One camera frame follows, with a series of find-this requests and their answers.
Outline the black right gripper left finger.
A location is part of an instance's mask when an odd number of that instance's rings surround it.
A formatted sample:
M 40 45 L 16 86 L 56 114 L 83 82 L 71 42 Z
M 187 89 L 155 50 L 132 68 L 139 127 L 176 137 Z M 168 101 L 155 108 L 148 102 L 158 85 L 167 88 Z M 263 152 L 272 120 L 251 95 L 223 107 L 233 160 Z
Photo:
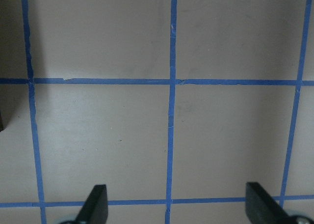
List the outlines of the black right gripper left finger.
M 76 224 L 105 224 L 108 218 L 106 185 L 95 185 L 75 218 Z

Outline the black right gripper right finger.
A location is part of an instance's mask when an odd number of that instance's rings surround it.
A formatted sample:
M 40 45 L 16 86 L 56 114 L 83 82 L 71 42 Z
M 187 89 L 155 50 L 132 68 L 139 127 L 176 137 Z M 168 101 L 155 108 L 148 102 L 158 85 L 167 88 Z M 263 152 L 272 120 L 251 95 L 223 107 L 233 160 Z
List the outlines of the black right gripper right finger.
M 252 224 L 294 224 L 289 216 L 258 182 L 247 182 L 245 213 Z

